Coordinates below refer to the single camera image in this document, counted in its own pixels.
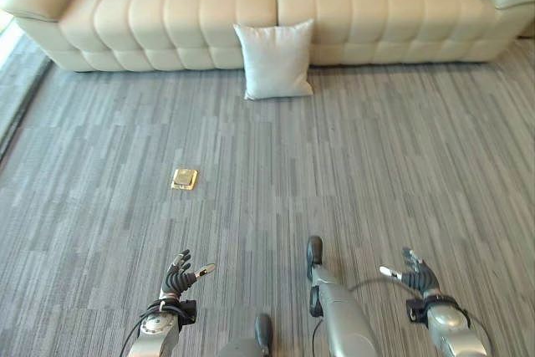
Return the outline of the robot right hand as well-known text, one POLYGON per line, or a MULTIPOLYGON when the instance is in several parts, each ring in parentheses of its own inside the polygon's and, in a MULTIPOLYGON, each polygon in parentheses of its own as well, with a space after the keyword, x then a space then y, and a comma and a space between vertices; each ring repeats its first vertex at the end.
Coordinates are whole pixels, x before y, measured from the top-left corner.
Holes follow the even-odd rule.
POLYGON ((392 268, 380 266, 380 273, 388 278, 393 278, 403 283, 405 286, 419 292, 424 297, 427 297, 431 292, 440 291, 440 284, 437 276, 423 258, 420 258, 415 251, 409 247, 403 247, 402 255, 405 260, 405 265, 410 269, 409 271, 400 273, 392 268))

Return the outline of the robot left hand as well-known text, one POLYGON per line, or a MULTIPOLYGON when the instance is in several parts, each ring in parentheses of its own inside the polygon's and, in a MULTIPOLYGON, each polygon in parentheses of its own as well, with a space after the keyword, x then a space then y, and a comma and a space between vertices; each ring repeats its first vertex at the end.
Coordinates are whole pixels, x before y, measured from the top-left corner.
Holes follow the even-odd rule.
POLYGON ((160 298, 179 299, 181 294, 191 288, 195 282, 207 274, 212 273, 216 268, 214 263, 208 263, 196 271, 188 273, 191 267, 189 263, 190 259, 191 251, 189 249, 176 254, 162 280, 160 298))

